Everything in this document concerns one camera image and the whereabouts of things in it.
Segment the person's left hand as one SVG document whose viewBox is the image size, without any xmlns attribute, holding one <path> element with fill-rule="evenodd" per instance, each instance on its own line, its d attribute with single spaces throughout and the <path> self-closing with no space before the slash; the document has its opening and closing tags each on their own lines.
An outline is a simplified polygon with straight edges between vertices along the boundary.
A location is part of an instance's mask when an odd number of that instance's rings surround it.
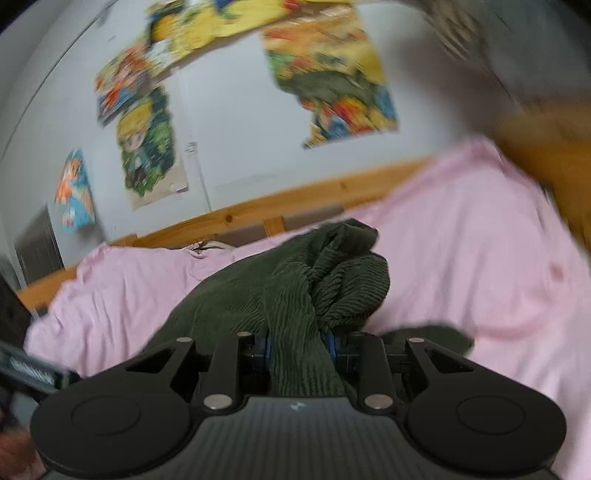
<svg viewBox="0 0 591 480">
<path fill-rule="evenodd" d="M 5 409 L 1 409 L 0 469 L 1 478 L 7 480 L 35 480 L 46 473 L 30 430 Z"/>
</svg>

